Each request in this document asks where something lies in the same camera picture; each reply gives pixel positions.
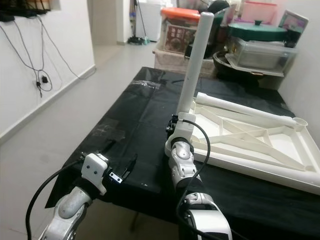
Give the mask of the black round basin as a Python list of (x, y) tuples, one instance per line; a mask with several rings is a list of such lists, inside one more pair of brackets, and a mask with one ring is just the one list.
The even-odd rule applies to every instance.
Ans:
[(260, 80), (268, 82), (277, 82), (282, 77), (263, 74), (258, 71), (238, 70), (231, 66), (226, 58), (227, 51), (218, 51), (213, 55), (214, 65), (216, 69), (215, 77), (222, 81), (237, 82), (248, 85), (258, 85)]

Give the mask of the white cabinet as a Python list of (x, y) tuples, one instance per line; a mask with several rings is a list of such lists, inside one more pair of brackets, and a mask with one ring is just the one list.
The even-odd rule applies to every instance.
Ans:
[(162, 8), (159, 2), (139, 1), (135, 10), (135, 34), (157, 42), (161, 36)]

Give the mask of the pink plastic box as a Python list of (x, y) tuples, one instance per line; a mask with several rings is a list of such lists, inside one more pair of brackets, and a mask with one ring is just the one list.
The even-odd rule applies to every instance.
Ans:
[(270, 25), (278, 10), (278, 4), (249, 1), (242, 4), (242, 11), (239, 21), (245, 23), (254, 23), (261, 21), (265, 25)]

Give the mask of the clear tape patch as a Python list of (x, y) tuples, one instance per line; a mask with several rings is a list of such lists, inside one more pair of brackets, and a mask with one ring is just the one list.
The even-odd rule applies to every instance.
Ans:
[(142, 87), (142, 88), (147, 88), (147, 89), (160, 89), (162, 86), (158, 82), (154, 81), (148, 81), (148, 80), (133, 80), (130, 83), (130, 86), (137, 86), (137, 87)]
[(98, 125), (91, 133), (92, 137), (101, 141), (119, 142), (126, 138), (126, 131), (113, 125)]

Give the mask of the black bag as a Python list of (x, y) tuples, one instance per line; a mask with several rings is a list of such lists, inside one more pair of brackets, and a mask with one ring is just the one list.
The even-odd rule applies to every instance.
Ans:
[(214, 14), (204, 58), (211, 58), (215, 52), (221, 51), (226, 37), (226, 14), (230, 12), (230, 3), (227, 0), (179, 0), (178, 6), (196, 10), (199, 14)]

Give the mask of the dark green round lid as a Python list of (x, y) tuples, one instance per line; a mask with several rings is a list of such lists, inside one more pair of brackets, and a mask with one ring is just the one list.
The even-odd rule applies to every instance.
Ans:
[(229, 23), (229, 35), (243, 41), (282, 42), (287, 38), (287, 30), (282, 27), (263, 24), (261, 20), (254, 23)]

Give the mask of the clear plastic storage box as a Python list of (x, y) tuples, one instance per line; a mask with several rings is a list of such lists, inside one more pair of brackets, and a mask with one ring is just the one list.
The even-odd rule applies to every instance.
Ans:
[(297, 48), (282, 42), (245, 41), (233, 38), (226, 47), (227, 62), (237, 70), (284, 77), (285, 70), (298, 54)]

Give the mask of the cream plastic table top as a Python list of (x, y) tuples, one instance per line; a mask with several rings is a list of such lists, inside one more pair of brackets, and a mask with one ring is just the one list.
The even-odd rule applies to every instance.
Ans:
[(190, 104), (195, 162), (320, 195), (320, 147), (307, 126), (287, 126), (233, 110)]

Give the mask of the orange plastic lid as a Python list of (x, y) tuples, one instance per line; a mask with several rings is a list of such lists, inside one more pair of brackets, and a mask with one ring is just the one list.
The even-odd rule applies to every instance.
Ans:
[(195, 9), (182, 7), (163, 7), (160, 12), (165, 19), (199, 22), (201, 14)]

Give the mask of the white plastic table leg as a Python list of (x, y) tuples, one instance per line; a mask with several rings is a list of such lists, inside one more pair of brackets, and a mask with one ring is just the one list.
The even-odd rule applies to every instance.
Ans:
[(199, 15), (199, 23), (194, 35), (189, 64), (176, 110), (179, 117), (183, 118), (190, 111), (214, 18), (215, 15), (209, 12), (203, 12)]
[(194, 101), (199, 105), (214, 106), (219, 109), (225, 109), (240, 114), (249, 115), (262, 120), (278, 122), (281, 125), (286, 125), (290, 127), (308, 126), (307, 121), (305, 121), (302, 118), (291, 118), (289, 116), (272, 114), (263, 110), (254, 109), (248, 106), (240, 105), (238, 103), (229, 102), (223, 99), (208, 96), (208, 94), (205, 93), (198, 93)]

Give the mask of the grey framed picture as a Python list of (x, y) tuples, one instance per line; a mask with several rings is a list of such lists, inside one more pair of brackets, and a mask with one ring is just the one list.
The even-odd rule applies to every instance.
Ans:
[(279, 21), (278, 27), (288, 31), (302, 34), (309, 23), (309, 19), (301, 14), (285, 10), (282, 18)]

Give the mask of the black tablecloth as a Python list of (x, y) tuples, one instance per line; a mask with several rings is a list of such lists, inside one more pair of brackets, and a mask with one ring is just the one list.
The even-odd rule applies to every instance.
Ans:
[[(176, 195), (164, 144), (165, 128), (178, 105), (184, 78), (171, 71), (140, 68), (132, 81), (160, 83), (160, 89), (128, 85), (67, 159), (74, 162), (81, 153), (103, 153), (109, 141), (92, 136), (98, 125), (126, 132), (111, 149), (112, 155), (106, 157), (118, 170), (124, 170), (130, 158), (137, 155), (135, 167), (126, 180), (96, 203), (112, 203), (143, 217), (158, 218), (159, 229), (142, 240), (176, 239), (179, 235), (174, 215)], [(205, 167), (201, 178), (231, 228), (244, 237), (320, 240), (320, 195), (211, 165)]]

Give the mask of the black wall shelf rack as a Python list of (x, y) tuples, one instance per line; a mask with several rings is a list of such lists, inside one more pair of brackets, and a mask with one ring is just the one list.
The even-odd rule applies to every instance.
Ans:
[(0, 0), (0, 22), (34, 18), (51, 10), (51, 0)]

